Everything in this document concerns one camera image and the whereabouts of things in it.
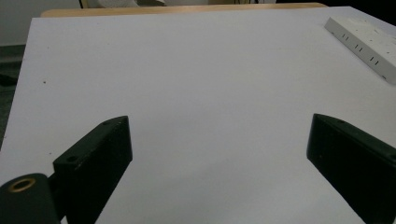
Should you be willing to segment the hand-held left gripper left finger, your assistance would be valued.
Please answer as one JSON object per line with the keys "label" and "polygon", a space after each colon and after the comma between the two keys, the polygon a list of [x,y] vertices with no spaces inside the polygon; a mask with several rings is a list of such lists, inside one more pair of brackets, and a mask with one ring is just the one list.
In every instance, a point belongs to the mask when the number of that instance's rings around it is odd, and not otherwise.
{"label": "hand-held left gripper left finger", "polygon": [[133,159],[129,119],[106,120],[53,162],[57,204],[68,224],[94,224]]}

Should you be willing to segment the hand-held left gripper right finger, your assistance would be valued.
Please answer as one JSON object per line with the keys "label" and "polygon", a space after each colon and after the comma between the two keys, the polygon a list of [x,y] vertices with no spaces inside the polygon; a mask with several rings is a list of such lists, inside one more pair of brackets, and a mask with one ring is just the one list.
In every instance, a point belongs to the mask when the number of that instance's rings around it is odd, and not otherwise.
{"label": "hand-held left gripper right finger", "polygon": [[396,221],[396,148],[337,118],[315,114],[307,158],[367,224]]}

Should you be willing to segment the white power strip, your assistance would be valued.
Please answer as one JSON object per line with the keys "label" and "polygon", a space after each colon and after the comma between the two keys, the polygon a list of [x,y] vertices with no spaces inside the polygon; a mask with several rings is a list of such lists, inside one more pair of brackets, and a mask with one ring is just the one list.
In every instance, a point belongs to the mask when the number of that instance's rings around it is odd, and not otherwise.
{"label": "white power strip", "polygon": [[330,17],[325,29],[389,84],[396,85],[396,36],[367,20]]}

